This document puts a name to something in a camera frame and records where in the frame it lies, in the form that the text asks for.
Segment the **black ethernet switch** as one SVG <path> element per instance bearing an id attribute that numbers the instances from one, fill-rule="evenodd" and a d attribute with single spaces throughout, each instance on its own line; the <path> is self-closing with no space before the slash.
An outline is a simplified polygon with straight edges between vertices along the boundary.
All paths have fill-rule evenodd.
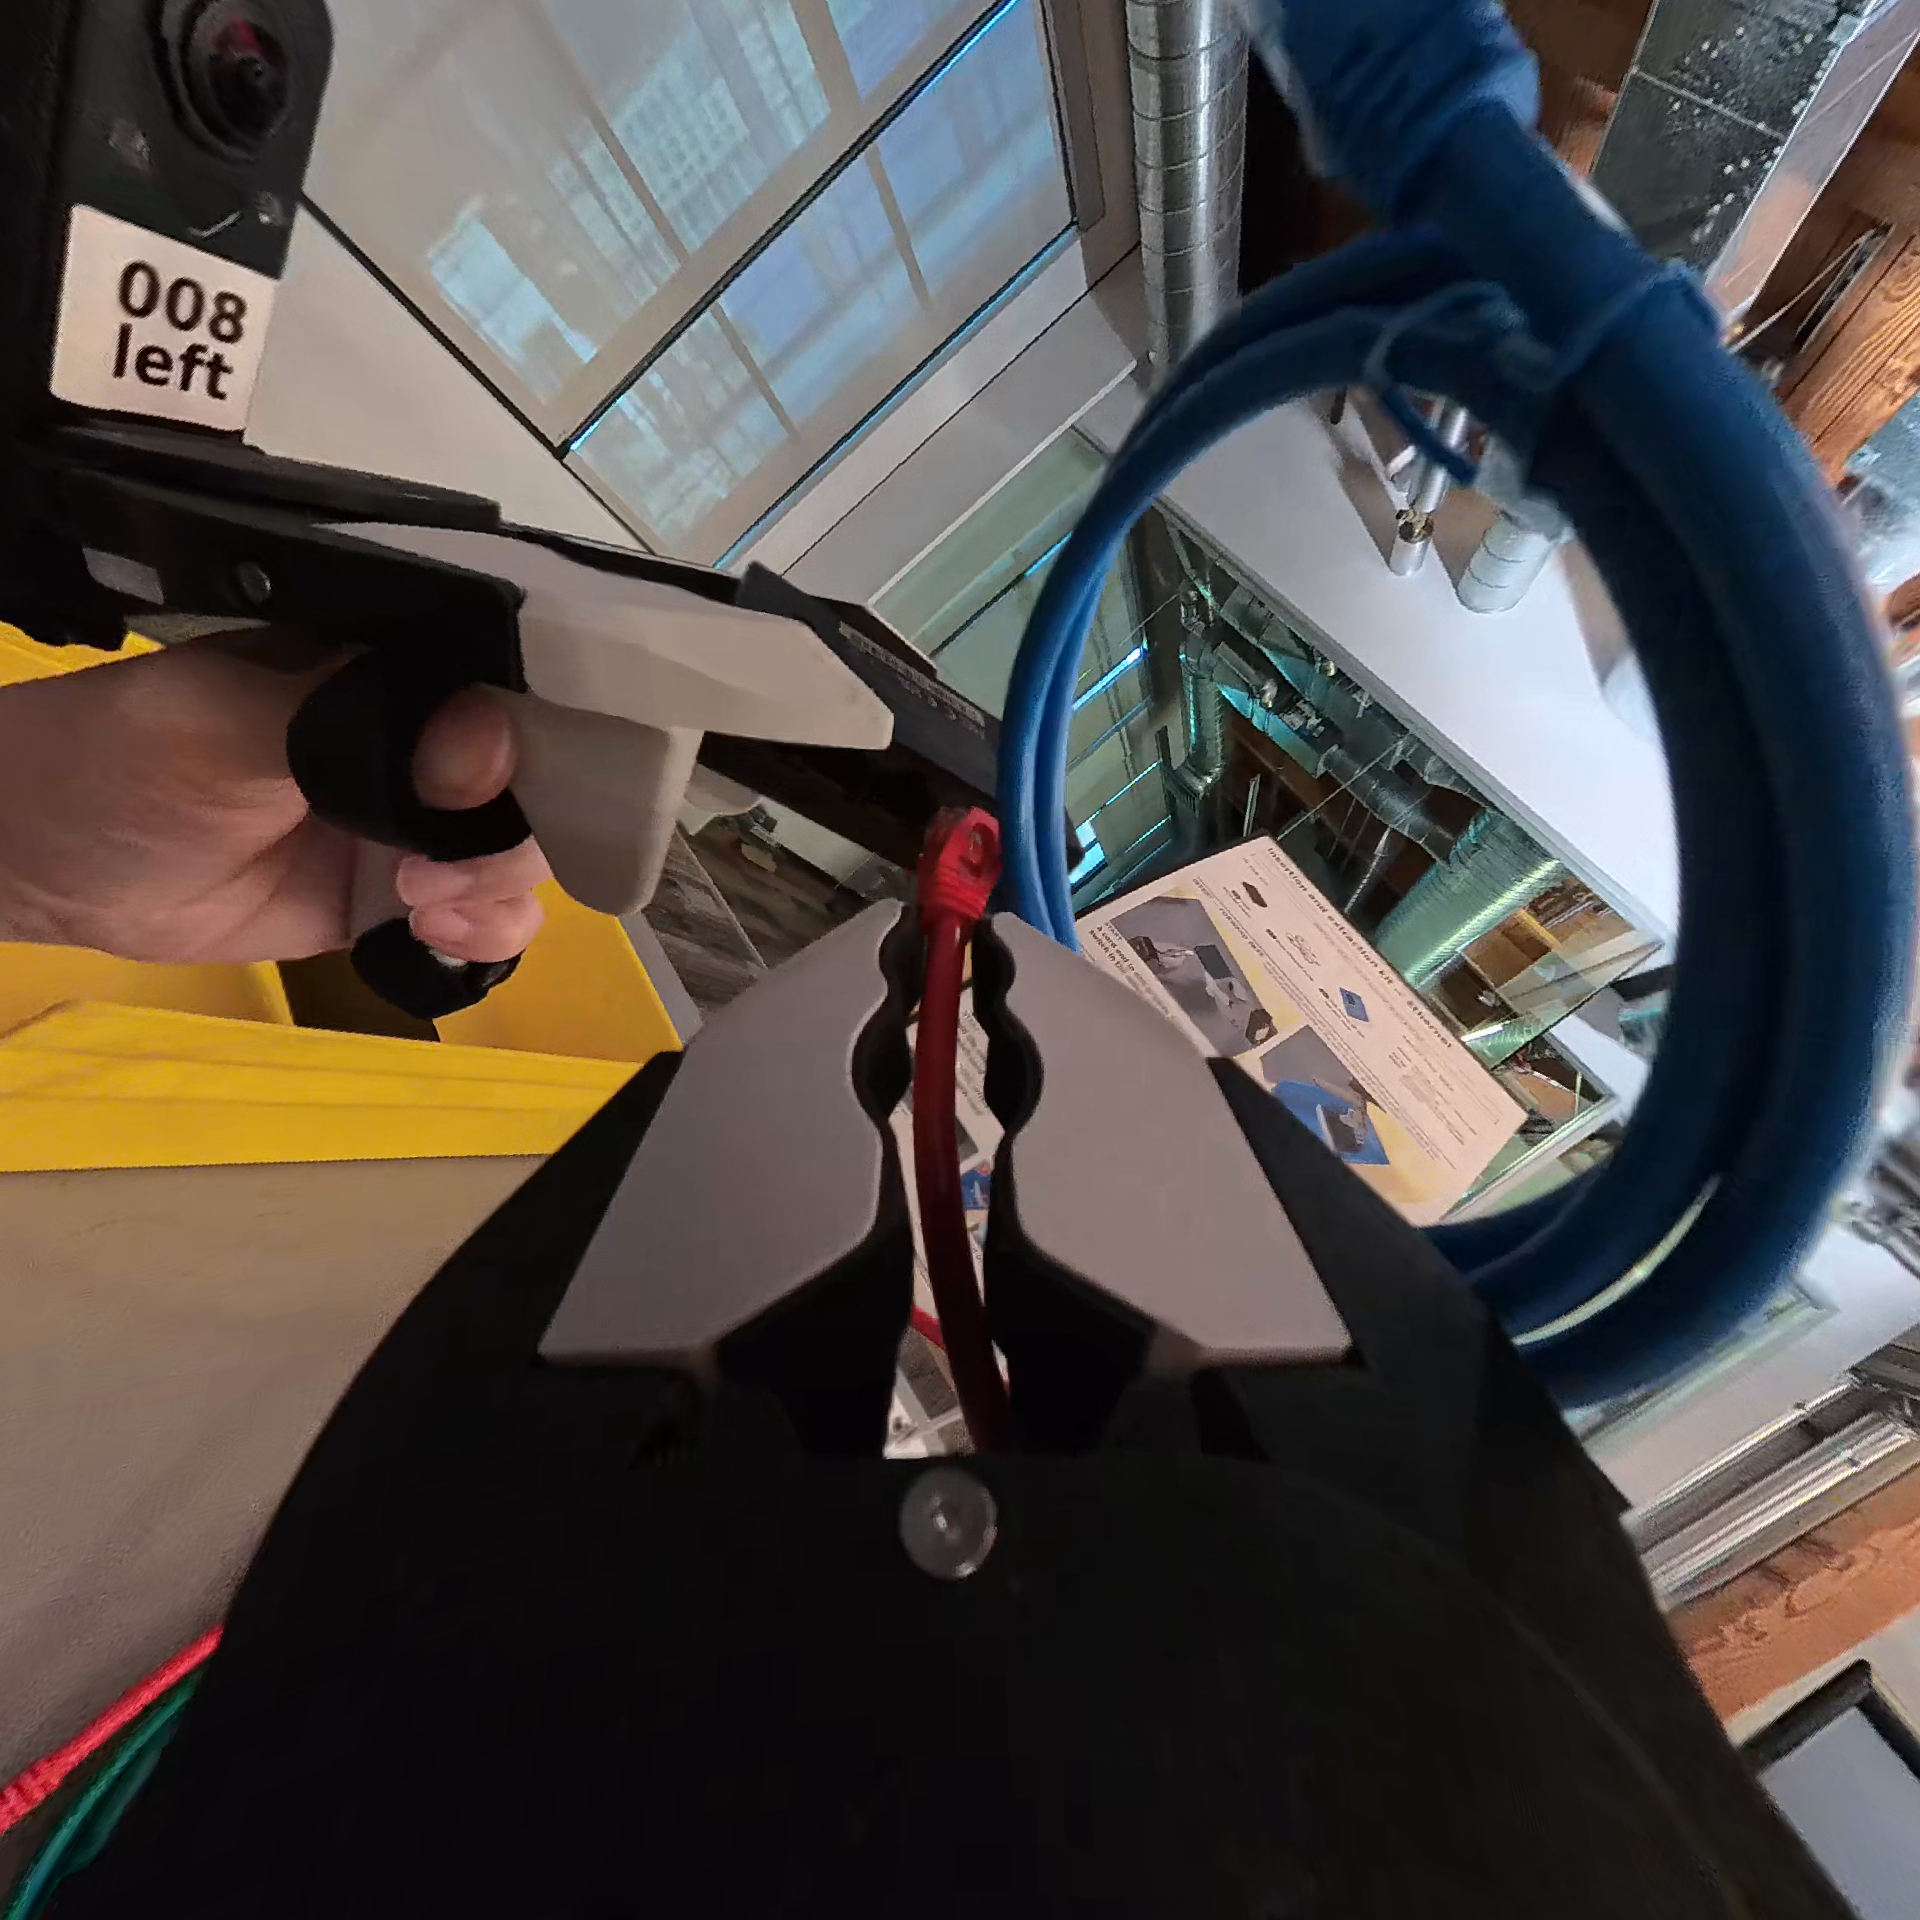
<path id="1" fill-rule="evenodd" d="M 891 738 L 885 748 L 855 749 L 707 734 L 701 767 L 899 868 L 917 861 L 942 811 L 995 810 L 998 718 L 943 682 L 933 660 L 883 615 L 797 588 L 760 564 L 743 568 L 733 601 L 809 626 L 877 695 Z"/>

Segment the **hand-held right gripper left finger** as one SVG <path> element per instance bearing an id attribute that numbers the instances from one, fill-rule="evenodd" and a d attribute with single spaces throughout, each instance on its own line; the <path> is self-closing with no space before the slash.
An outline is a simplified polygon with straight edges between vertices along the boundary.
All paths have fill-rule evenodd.
<path id="1" fill-rule="evenodd" d="M 914 1302 L 893 1136 L 914 928 L 877 902 L 685 1044 L 539 1338 L 772 1396 L 803 1447 L 883 1447 Z"/>

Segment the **person's left hand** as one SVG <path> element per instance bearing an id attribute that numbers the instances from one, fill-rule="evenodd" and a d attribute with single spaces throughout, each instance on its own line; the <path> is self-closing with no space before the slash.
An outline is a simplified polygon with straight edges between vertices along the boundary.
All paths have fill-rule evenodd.
<path id="1" fill-rule="evenodd" d="M 434 861 L 317 820 L 283 738 L 347 655 L 228 635 L 2 694 L 2 938 L 144 964 L 295 962 L 354 943 L 372 904 L 459 962 L 543 921 L 532 840 Z"/>

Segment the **yellow plastic bin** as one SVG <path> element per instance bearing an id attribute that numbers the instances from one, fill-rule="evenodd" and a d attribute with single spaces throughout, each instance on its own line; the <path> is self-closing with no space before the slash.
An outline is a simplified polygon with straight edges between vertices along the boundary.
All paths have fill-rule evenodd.
<path id="1" fill-rule="evenodd" d="M 132 655 L 4 628 L 4 689 Z M 295 1019 L 298 962 L 144 964 L 4 940 L 4 1171 L 546 1156 L 681 1034 L 624 926 L 539 884 L 541 921 L 432 1037 Z"/>

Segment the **rectangular metal duct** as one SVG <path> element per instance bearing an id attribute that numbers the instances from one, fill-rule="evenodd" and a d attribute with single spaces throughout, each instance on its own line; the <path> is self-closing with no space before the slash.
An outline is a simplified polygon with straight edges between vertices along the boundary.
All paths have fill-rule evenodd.
<path id="1" fill-rule="evenodd" d="M 1659 1 L 1592 167 L 1726 312 L 1761 289 L 1916 45 L 1913 1 Z"/>

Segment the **printed instruction poster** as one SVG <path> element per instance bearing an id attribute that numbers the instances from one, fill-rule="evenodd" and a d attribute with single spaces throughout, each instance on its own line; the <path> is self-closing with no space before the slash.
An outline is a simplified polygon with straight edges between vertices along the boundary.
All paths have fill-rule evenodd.
<path id="1" fill-rule="evenodd" d="M 989 908 L 995 854 L 992 824 L 972 816 L 921 861 L 910 1090 L 921 1272 L 962 1450 L 1087 1453 L 1018 1444 L 986 1305 L 1000 1124 L 986 1097 L 982 928 L 1011 914 Z M 1265 842 L 1096 909 L 1078 945 L 1039 934 L 1116 978 L 1201 1053 L 1352 1335 L 1342 1364 L 1139 1383 L 1100 1441 L 1123 1403 L 1164 1396 L 1190 1410 L 1210 1452 L 1371 1469 L 1391 1494 L 1464 1478 L 1501 1338 L 1425 1227 L 1515 1133 L 1517 1101 Z"/>

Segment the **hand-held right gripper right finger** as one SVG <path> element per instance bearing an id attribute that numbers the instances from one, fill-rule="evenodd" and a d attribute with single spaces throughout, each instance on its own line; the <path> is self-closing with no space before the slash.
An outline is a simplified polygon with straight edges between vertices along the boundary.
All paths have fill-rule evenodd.
<path id="1" fill-rule="evenodd" d="M 982 1246 L 1021 1447 L 1093 1447 L 1139 1383 L 1342 1366 L 1349 1329 L 1201 1053 L 1011 914 L 979 929 Z"/>

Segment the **silver spiral ventilation duct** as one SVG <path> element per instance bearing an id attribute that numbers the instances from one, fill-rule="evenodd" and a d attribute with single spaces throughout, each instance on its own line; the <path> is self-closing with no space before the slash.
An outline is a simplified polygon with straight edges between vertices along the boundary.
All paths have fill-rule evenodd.
<path id="1" fill-rule="evenodd" d="M 1126 1 L 1146 363 L 1161 379 L 1237 300 L 1250 43 L 1233 1 Z"/>

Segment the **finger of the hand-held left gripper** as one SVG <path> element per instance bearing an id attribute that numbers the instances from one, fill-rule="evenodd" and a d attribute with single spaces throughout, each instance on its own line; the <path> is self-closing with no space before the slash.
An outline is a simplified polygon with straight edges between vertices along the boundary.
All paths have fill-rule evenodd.
<path id="1" fill-rule="evenodd" d="M 748 605 L 745 581 L 733 576 L 515 523 L 479 532 L 327 517 L 323 528 L 412 564 L 483 574 L 522 596 L 515 682 L 504 665 L 419 670 L 416 712 L 400 724 L 407 752 L 424 720 L 472 685 L 778 746 L 879 752 L 893 739 L 891 707 L 806 611 Z"/>

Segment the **black framed sign stand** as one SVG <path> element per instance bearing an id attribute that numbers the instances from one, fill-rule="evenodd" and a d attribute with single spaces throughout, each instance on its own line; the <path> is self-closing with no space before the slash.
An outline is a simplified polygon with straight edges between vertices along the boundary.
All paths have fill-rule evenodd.
<path id="1" fill-rule="evenodd" d="M 1853 1915 L 1917 1915 L 1917 1734 L 1869 1660 L 1835 1669 L 1740 1754 Z"/>

